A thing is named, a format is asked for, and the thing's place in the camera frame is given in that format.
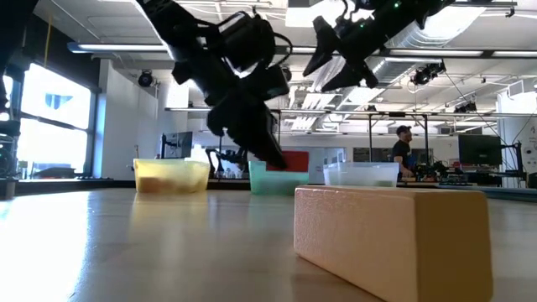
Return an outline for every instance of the wooden block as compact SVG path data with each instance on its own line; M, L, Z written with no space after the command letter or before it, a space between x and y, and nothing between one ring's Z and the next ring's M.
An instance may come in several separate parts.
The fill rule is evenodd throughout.
M302 186L295 251L388 302L488 302L482 192Z

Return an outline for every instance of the window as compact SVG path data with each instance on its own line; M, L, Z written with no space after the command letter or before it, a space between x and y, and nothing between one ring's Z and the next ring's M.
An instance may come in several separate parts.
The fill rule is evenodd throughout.
M22 112L87 129L90 105L91 91L84 86L35 64L26 72Z
M11 98L12 98L12 92L13 92L13 79L9 76L3 77L3 84L6 87L6 96L8 97L8 103L6 104L6 107L11 106ZM7 121L9 119L8 113L0 113L0 121Z
M88 143L93 138L93 94L84 86L32 64L26 72L21 102L17 157L29 175L48 168L90 173Z
M3 84L6 87L6 95L8 96L8 100L11 100L11 92L13 91L13 79L9 76L4 76Z

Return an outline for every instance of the yellow container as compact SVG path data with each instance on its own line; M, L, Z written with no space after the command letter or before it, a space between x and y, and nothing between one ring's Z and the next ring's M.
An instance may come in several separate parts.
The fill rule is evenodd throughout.
M209 164L184 159L135 159L138 193L184 194L207 189Z

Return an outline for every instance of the plastic container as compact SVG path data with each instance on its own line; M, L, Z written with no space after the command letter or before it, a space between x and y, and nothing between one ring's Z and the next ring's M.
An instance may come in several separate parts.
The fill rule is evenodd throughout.
M254 195L294 195L299 185L308 185L307 172L267 171L267 163L249 162L250 186Z
M135 159L138 193L184 194L207 189L210 166L185 159Z
M336 163L325 165L326 185L395 187L398 163Z

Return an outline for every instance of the table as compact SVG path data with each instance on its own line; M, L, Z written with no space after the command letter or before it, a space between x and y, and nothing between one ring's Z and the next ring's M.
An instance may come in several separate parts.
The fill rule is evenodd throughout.
M537 205L490 200L494 302L537 300ZM294 201L132 189L0 203L1 301L380 299L295 256Z

